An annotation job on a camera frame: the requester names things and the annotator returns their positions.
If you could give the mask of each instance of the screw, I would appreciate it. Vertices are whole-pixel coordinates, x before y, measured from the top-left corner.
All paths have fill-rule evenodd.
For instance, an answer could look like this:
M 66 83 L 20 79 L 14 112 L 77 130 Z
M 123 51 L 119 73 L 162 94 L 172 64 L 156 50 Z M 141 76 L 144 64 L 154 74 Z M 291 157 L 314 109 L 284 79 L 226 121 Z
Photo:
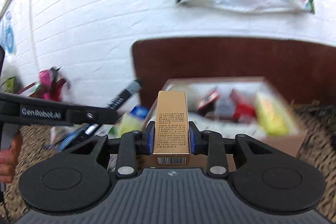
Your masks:
M 120 175 L 130 175 L 134 172 L 134 168 L 130 166 L 122 166 L 118 168 L 118 173 Z
M 226 172 L 226 168 L 220 165 L 213 166 L 210 168 L 210 172 L 216 175 L 222 175 Z
M 176 171 L 170 171 L 170 172 L 168 172 L 168 175 L 173 177 L 173 176 L 177 175 L 177 172 Z

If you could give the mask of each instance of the barcode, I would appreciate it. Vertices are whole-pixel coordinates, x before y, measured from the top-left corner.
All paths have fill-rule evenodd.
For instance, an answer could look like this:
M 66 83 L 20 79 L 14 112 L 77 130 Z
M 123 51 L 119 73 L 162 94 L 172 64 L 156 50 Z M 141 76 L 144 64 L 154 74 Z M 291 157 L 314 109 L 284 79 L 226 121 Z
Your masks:
M 185 164 L 186 158 L 157 158 L 159 164 Z

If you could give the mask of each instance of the white brick wall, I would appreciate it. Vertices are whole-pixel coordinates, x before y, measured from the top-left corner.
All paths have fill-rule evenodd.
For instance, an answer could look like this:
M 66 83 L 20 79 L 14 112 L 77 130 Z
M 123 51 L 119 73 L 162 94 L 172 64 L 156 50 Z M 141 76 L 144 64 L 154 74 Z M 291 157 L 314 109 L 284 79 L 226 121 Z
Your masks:
M 257 36 L 335 45 L 334 0 L 315 0 L 316 15 L 243 15 L 175 0 L 14 0 L 17 52 L 8 58 L 25 84 L 37 72 L 61 66 L 73 100 L 104 105 L 134 76 L 132 43 L 173 36 Z M 33 41 L 29 17 L 32 18 Z

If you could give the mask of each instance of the finger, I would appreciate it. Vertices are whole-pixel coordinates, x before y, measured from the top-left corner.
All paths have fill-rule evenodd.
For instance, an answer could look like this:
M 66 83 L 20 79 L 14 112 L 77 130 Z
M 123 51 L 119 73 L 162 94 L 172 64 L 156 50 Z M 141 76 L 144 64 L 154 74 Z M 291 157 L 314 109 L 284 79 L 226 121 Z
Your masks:
M 14 180 L 14 176 L 1 176 L 0 175 L 0 182 L 12 183 L 13 180 Z
M 14 150 L 17 154 L 20 153 L 21 151 L 21 146 L 23 143 L 23 139 L 22 139 L 22 135 L 19 132 L 18 134 L 15 135 L 15 137 L 13 138 L 12 142 L 11 142 L 11 146 L 10 149 Z
M 14 176 L 15 168 L 13 165 L 0 164 L 0 176 Z
M 14 151 L 6 149 L 0 151 L 0 164 L 17 165 L 17 155 Z

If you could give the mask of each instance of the ribbed gray surface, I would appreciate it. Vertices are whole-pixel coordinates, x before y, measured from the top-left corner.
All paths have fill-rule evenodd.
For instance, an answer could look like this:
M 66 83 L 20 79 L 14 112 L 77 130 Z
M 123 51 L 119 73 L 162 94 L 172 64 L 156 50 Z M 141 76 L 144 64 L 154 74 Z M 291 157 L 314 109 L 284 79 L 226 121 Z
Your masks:
M 315 210 L 274 216 L 248 207 L 224 180 L 201 169 L 144 169 L 121 180 L 97 207 L 71 216 L 29 211 L 18 224 L 328 224 Z

